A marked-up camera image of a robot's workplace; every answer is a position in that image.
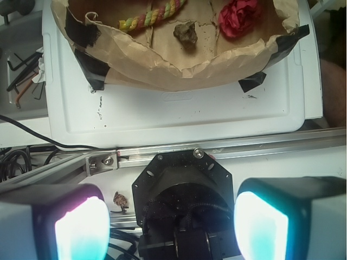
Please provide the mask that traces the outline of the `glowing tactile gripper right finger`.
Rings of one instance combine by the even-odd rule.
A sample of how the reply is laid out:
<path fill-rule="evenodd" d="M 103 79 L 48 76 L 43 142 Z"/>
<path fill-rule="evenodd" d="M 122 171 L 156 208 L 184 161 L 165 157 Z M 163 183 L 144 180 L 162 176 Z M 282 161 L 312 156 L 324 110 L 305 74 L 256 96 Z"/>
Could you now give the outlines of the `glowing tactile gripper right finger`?
<path fill-rule="evenodd" d="M 248 178 L 234 227 L 244 259 L 346 259 L 346 179 Z"/>

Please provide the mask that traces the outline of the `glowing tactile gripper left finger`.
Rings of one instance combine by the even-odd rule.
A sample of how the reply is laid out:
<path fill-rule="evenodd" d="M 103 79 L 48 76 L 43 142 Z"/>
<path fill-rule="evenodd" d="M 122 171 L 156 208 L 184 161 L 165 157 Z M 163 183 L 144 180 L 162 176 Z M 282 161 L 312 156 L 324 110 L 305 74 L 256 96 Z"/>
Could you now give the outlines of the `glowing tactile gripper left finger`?
<path fill-rule="evenodd" d="M 1 259 L 104 259 L 109 235 L 95 185 L 1 185 Z"/>

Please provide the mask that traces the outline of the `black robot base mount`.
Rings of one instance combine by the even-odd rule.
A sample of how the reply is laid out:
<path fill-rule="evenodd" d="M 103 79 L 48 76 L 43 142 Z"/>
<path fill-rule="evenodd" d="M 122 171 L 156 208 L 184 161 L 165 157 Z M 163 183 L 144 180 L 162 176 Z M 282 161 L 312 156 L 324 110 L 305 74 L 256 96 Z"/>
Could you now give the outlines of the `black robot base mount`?
<path fill-rule="evenodd" d="M 232 174 L 209 155 L 160 153 L 132 184 L 143 259 L 227 259 L 240 254 Z"/>

